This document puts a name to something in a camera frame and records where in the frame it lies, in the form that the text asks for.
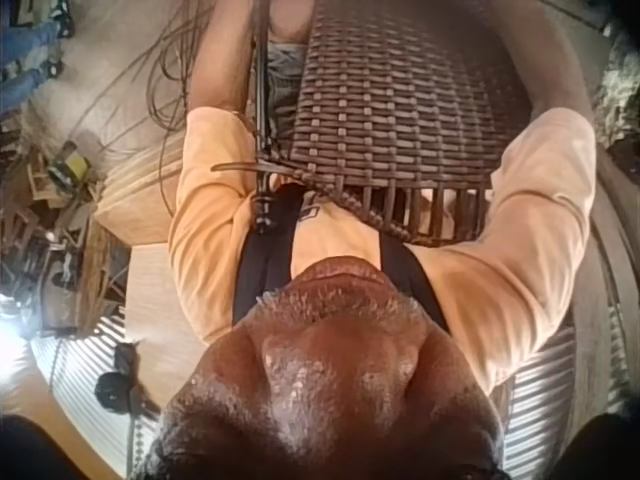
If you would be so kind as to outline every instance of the shoulder strap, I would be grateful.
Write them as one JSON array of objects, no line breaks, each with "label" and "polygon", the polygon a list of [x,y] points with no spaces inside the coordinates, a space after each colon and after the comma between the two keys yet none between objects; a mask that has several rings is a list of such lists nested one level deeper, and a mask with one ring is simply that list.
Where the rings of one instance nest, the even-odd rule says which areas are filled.
[{"label": "shoulder strap", "polygon": [[399,240],[380,233],[380,259],[382,272],[396,288],[415,298],[431,319],[449,333],[431,282],[413,252]]},{"label": "shoulder strap", "polygon": [[233,325],[249,313],[264,292],[283,288],[291,281],[291,251],[305,191],[297,184],[280,187],[272,204],[276,227],[264,234],[252,229],[247,235],[236,277]]}]

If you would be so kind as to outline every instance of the man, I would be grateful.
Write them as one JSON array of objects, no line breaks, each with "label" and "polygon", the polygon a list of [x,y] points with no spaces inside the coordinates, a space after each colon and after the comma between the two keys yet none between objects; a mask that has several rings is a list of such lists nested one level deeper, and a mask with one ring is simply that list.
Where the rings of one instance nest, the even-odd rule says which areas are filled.
[{"label": "man", "polygon": [[[2,68],[24,59],[34,48],[53,45],[59,39],[73,37],[75,26],[68,0],[57,0],[49,17],[49,21],[34,28],[2,27],[0,32]],[[46,60],[40,66],[30,68],[15,78],[3,82],[0,88],[0,114],[18,108],[40,85],[49,79],[59,77],[62,68],[62,62]]]},{"label": "man", "polygon": [[[311,3],[274,3],[278,40],[304,41]],[[219,2],[193,73],[170,251],[210,347],[136,478],[504,478],[487,395],[557,329],[589,235],[595,139],[575,54],[537,0],[488,1],[534,114],[504,154],[481,239],[408,246],[436,305],[425,311],[381,273],[376,231],[308,194],[316,214],[294,222],[292,281],[232,326],[252,281],[239,265],[256,238],[255,180],[210,169],[254,158],[237,113],[252,6]]]}]

